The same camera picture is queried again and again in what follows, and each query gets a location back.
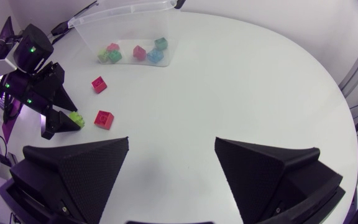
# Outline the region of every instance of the transparent plastic box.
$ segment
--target transparent plastic box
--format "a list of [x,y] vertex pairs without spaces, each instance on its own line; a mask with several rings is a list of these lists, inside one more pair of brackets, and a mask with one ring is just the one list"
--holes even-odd
[[176,3],[149,0],[115,7],[112,0],[98,1],[68,26],[75,27],[100,63],[165,67],[178,42],[170,32],[170,21],[180,12]]

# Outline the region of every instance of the white table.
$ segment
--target white table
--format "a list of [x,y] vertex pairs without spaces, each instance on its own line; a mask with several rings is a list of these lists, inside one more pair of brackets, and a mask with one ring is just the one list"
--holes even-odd
[[[25,145],[129,136],[101,223],[242,223],[215,137],[318,147],[346,191],[324,222],[342,223],[356,186],[357,139],[347,103],[323,66],[289,39],[241,21],[182,13],[174,29],[180,42],[166,68],[100,65],[78,33],[69,33],[51,59],[65,69],[65,89],[85,127],[48,141],[40,137],[39,114],[24,107],[9,150],[20,160]],[[108,88],[97,95],[91,82],[100,75]],[[93,124],[98,110],[115,116],[109,131]]]

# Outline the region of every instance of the green block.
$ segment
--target green block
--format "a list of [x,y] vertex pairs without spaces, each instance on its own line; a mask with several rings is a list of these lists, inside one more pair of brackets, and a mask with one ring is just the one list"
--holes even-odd
[[102,63],[105,63],[109,60],[109,52],[107,50],[99,51],[98,58]]
[[79,127],[84,128],[85,126],[85,121],[82,118],[81,115],[79,115],[77,112],[73,111],[71,112],[68,117],[73,120]]
[[116,63],[122,59],[122,55],[118,50],[113,50],[109,53],[109,59],[112,63]]
[[158,40],[155,40],[154,44],[158,50],[165,50],[168,47],[168,42],[163,37],[159,38]]

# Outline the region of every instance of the pink block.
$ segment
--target pink block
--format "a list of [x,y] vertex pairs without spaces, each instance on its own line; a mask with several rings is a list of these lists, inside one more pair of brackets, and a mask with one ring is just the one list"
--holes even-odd
[[134,48],[134,57],[138,60],[145,60],[146,58],[146,51],[139,45]]
[[94,124],[99,128],[110,130],[111,123],[114,119],[114,116],[110,112],[99,111]]
[[107,88],[107,85],[103,81],[102,77],[99,77],[99,78],[95,79],[92,82],[92,86],[93,86],[93,89],[95,90],[96,93],[100,93],[105,88]]
[[107,46],[107,51],[112,52],[113,50],[119,50],[118,44],[111,43],[109,46]]

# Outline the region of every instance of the lego brick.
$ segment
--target lego brick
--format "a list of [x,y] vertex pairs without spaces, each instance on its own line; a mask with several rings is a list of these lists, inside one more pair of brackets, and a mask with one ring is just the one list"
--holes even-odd
[[134,48],[134,57],[142,61],[146,59],[146,50],[139,45]]
[[164,58],[164,54],[162,53],[162,51],[157,49],[153,49],[152,51],[147,53],[147,59],[149,59],[153,63],[157,63],[161,61],[161,59],[163,58]]
[[107,88],[107,85],[103,81],[102,77],[99,77],[99,78],[95,79],[92,82],[92,86],[93,86],[93,89],[95,90],[96,93],[100,93],[105,88]]
[[112,123],[113,119],[114,119],[114,116],[110,112],[99,111],[94,123],[99,128],[110,130],[111,123]]
[[100,62],[105,63],[109,60],[109,52],[107,50],[101,50],[98,54]]
[[115,43],[111,43],[109,46],[107,46],[106,50],[108,52],[112,52],[113,50],[119,50],[119,45]]
[[165,38],[159,38],[158,40],[154,41],[155,47],[158,50],[165,50],[168,47],[168,42]]
[[77,112],[73,111],[68,115],[68,117],[71,120],[73,120],[76,124],[78,124],[79,127],[84,128],[85,121],[84,121],[83,117],[80,114],[78,114]]
[[116,63],[122,59],[122,55],[118,50],[113,50],[109,53],[109,59],[112,63]]

